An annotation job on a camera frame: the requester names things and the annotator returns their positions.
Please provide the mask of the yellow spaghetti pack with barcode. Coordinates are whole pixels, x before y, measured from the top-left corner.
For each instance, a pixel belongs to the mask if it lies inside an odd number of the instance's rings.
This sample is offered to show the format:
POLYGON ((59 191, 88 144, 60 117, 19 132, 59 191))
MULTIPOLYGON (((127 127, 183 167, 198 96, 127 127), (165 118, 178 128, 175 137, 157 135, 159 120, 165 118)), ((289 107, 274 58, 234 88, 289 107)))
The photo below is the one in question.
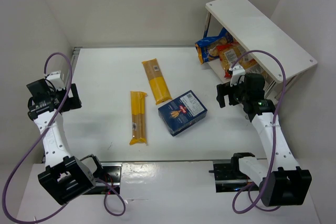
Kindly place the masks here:
POLYGON ((142 64, 155 98, 155 104, 158 105, 165 101, 172 100, 157 59, 143 61, 142 64))

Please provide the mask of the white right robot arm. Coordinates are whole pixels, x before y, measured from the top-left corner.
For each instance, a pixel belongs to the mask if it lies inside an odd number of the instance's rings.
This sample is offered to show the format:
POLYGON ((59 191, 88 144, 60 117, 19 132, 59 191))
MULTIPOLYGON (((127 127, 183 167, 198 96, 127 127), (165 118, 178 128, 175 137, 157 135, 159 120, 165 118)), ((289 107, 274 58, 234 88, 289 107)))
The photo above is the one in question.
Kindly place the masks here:
POLYGON ((302 205, 312 177, 293 157, 281 130, 276 107, 264 98, 264 86, 265 79, 261 74, 248 73, 239 76, 235 84, 216 87, 216 100, 221 108, 225 107, 225 97, 228 97, 229 105, 243 106, 267 155, 267 167, 252 153, 235 153, 231 164, 235 173, 246 175, 252 181, 251 186, 258 187, 257 200, 265 207, 302 205))

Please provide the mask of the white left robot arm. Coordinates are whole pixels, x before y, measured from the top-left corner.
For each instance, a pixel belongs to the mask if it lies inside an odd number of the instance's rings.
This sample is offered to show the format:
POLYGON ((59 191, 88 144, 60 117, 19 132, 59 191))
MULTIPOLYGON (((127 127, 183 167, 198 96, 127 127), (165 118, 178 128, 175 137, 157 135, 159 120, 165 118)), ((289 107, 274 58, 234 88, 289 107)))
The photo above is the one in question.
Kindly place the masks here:
POLYGON ((96 185, 91 170, 71 154, 65 136, 62 113, 81 108, 76 85, 70 87, 72 97, 60 78, 45 77, 27 85, 32 94, 28 117, 39 128, 45 151, 45 171, 38 180, 62 206, 96 185))

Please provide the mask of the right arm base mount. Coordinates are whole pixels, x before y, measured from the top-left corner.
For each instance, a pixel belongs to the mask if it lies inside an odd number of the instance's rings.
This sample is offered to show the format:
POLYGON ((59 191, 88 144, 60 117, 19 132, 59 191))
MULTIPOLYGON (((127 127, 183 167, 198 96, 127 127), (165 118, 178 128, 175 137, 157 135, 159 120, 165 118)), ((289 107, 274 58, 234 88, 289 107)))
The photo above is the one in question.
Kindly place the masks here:
POLYGON ((213 166, 208 172, 214 177, 217 193, 238 192, 253 182, 247 175, 235 172, 228 159, 213 161, 213 166))

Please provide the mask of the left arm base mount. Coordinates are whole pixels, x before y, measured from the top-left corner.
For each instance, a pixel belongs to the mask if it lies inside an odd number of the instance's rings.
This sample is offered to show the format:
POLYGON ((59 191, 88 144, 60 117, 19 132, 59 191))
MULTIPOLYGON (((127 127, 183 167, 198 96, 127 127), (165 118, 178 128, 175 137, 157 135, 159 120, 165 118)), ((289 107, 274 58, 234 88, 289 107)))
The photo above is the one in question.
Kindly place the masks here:
MULTIPOLYGON (((93 154, 87 155, 80 159, 92 172, 94 178, 99 178, 110 186, 117 193, 120 193, 120 181, 122 172, 122 163, 101 162, 93 154)), ((104 183, 96 182, 96 187, 86 192, 85 195, 104 195, 109 188, 104 183)))

